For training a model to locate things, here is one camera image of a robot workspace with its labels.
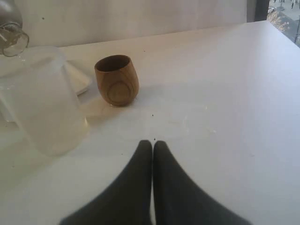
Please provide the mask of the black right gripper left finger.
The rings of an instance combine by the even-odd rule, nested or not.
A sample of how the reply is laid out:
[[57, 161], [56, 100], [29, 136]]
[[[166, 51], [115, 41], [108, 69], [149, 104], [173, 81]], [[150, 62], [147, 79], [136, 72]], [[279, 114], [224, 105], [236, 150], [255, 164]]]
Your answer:
[[139, 142], [119, 176], [95, 199], [62, 219], [62, 225], [150, 225], [152, 145]]

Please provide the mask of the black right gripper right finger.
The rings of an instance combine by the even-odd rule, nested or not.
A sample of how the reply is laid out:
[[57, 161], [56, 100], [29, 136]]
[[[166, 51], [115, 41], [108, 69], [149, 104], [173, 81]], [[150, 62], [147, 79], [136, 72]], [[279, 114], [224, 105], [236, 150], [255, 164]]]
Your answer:
[[181, 168], [164, 141], [157, 141], [154, 145], [153, 188], [158, 225], [249, 223], [199, 188]]

